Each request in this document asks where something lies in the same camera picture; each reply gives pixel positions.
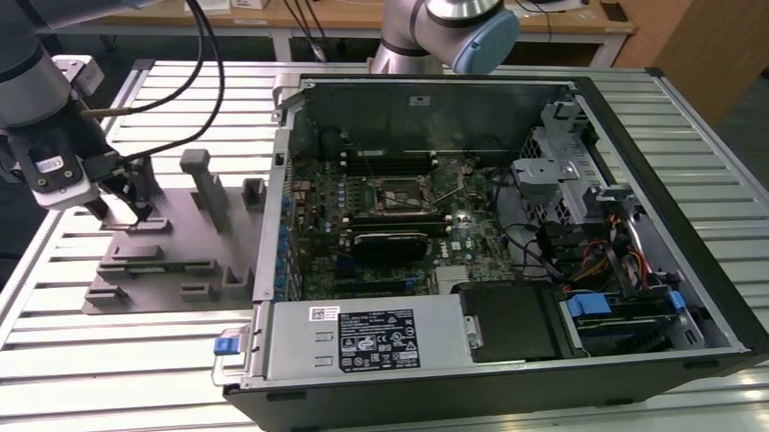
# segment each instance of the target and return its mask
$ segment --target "white sticker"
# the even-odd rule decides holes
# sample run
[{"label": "white sticker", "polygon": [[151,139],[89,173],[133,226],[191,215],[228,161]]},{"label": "white sticker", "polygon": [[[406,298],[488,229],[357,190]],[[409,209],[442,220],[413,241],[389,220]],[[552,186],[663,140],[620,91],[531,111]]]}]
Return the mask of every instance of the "white sticker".
[{"label": "white sticker", "polygon": [[410,358],[418,358],[418,357],[420,357],[420,353],[417,353],[416,351],[406,351],[406,352],[400,354],[400,358],[402,360],[408,360]]},{"label": "white sticker", "polygon": [[50,159],[35,162],[41,174],[49,174],[59,168],[65,167],[65,159],[61,156],[54,156]]},{"label": "white sticker", "polygon": [[268,20],[233,20],[233,22],[241,25],[268,25]]},{"label": "white sticker", "polygon": [[310,308],[312,321],[336,321],[340,318],[340,306],[320,306]]}]

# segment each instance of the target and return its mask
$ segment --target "motherboard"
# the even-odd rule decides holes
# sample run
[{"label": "motherboard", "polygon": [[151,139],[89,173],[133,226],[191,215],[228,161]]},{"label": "motherboard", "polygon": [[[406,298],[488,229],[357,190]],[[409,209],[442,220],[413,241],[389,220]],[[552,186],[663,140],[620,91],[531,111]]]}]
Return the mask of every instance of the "motherboard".
[{"label": "motherboard", "polygon": [[513,278],[500,169],[469,154],[294,158],[304,300],[425,295]]}]

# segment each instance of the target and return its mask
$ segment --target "wire bundle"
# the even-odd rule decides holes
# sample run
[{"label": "wire bundle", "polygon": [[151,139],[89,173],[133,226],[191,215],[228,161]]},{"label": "wire bundle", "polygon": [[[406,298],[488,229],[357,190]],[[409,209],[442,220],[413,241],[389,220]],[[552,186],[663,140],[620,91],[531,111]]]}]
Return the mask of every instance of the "wire bundle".
[{"label": "wire bundle", "polygon": [[204,69],[204,57],[205,57],[205,40],[206,40],[206,33],[210,36],[210,45],[212,51],[214,54],[214,59],[217,61],[217,67],[220,69],[220,93],[217,95],[217,103],[214,105],[214,109],[212,110],[212,114],[204,126],[193,135],[187,138],[174,141],[166,145],[162,145],[157,148],[151,148],[149,150],[141,151],[139,153],[125,157],[125,164],[129,162],[147,158],[162,151],[169,149],[174,149],[179,146],[189,144],[190,142],[197,141],[209,131],[217,117],[220,116],[220,111],[222,110],[222,105],[225,101],[225,88],[226,88],[226,78],[225,78],[225,63],[222,60],[222,56],[220,53],[220,41],[217,39],[217,35],[214,34],[214,29],[212,28],[212,23],[209,21],[209,17],[206,16],[206,12],[204,12],[204,8],[201,7],[198,0],[186,0],[187,5],[190,6],[190,11],[193,12],[193,16],[195,17],[195,23],[198,25],[198,62],[193,69],[193,74],[187,81],[182,84],[182,86],[169,94],[163,99],[149,103],[147,105],[138,106],[138,107],[127,107],[127,108],[117,108],[117,109],[106,109],[106,110],[87,110],[82,113],[85,117],[89,118],[105,118],[105,117],[119,117],[125,115],[133,115],[139,113],[146,113],[147,111],[169,104],[173,100],[175,100],[179,95],[193,86],[193,83],[200,77],[201,70]]},{"label": "wire bundle", "polygon": [[[313,53],[316,54],[316,58],[318,59],[318,61],[321,63],[326,63],[328,62],[326,53],[324,52],[324,48],[320,46],[318,41],[317,41],[316,37],[313,36],[313,31],[310,30],[310,23],[308,21],[308,17],[305,15],[305,10],[302,9],[302,5],[300,3],[300,0],[294,0],[294,6],[297,7],[298,15],[297,15],[294,8],[292,7],[290,0],[284,0],[284,4],[286,5],[286,9],[289,10],[289,13],[294,17],[294,21],[297,22],[297,25],[300,26],[300,29],[302,30],[302,33],[305,34],[305,37],[308,39],[308,43],[310,44],[310,48],[313,49]],[[321,21],[318,19],[318,16],[316,15],[316,10],[313,9],[313,4],[312,4],[310,0],[305,0],[305,4],[306,4],[306,7],[310,11],[310,15],[313,15],[313,20],[316,21],[316,25],[318,26],[318,31],[321,32],[322,41],[324,41],[324,43],[328,43],[329,38],[326,37],[326,31],[324,30],[324,26],[321,25]]]}]

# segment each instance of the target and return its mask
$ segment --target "barcode sticker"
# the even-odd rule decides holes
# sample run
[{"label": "barcode sticker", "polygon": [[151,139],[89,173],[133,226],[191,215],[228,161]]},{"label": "barcode sticker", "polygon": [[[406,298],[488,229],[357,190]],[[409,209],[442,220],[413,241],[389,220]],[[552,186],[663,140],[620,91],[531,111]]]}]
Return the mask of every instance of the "barcode sticker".
[{"label": "barcode sticker", "polygon": [[336,321],[340,319],[340,306],[310,307],[312,321]]}]

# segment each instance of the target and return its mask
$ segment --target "power cable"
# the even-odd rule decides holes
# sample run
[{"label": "power cable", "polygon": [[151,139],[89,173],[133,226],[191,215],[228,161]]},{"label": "power cable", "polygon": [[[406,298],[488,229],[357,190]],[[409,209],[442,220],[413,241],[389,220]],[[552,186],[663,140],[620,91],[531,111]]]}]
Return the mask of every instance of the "power cable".
[{"label": "power cable", "polygon": [[201,127],[201,130],[197,133],[194,133],[191,136],[189,136],[185,139],[181,139],[181,140],[174,141],[174,142],[171,142],[163,146],[159,146],[157,148],[151,148],[149,150],[141,151],[139,153],[135,153],[134,155],[125,157],[125,163],[131,162],[133,160],[147,158],[147,157],[155,155],[157,153],[161,153],[162,151],[166,151],[169,149],[174,149],[179,146],[189,144],[190,142],[197,141],[206,134],[209,129],[212,128],[212,125],[214,124],[214,121],[217,120],[217,117],[220,116],[220,111],[222,110],[222,105],[225,102],[225,88],[228,86],[228,83],[226,83],[226,77],[225,77],[225,62],[224,62],[224,59],[222,59],[222,56],[220,53],[220,41],[217,39],[214,29],[212,28],[212,22],[209,21],[209,17],[206,16],[206,13],[204,12],[204,8],[201,7],[198,0],[186,0],[186,2],[190,6],[190,10],[193,11],[193,14],[195,15],[195,21],[198,23],[198,26],[202,26],[206,29],[206,32],[209,33],[209,36],[210,36],[212,51],[214,54],[214,59],[217,61],[217,68],[220,69],[220,92],[217,95],[217,103],[214,104],[214,109],[212,111],[212,115],[210,115],[209,119],[206,120],[206,123]]},{"label": "power cable", "polygon": [[[187,4],[190,5],[190,9],[193,9],[191,3],[193,2],[198,3],[198,0],[186,0],[186,1]],[[195,80],[200,78],[201,70],[204,69],[204,54],[205,54],[204,42],[206,40],[205,26],[201,24],[200,16],[195,13],[193,14],[195,16],[195,22],[198,25],[198,61],[195,63],[195,67],[193,69],[193,73],[190,74],[190,78],[187,79],[187,81],[163,99],[159,99],[158,101],[149,103],[147,105],[138,107],[107,108],[103,110],[86,110],[85,112],[81,113],[83,117],[91,119],[103,119],[106,117],[121,117],[125,115],[146,113],[147,111],[154,110],[155,108],[174,101],[179,97],[179,95],[193,86]]]}]

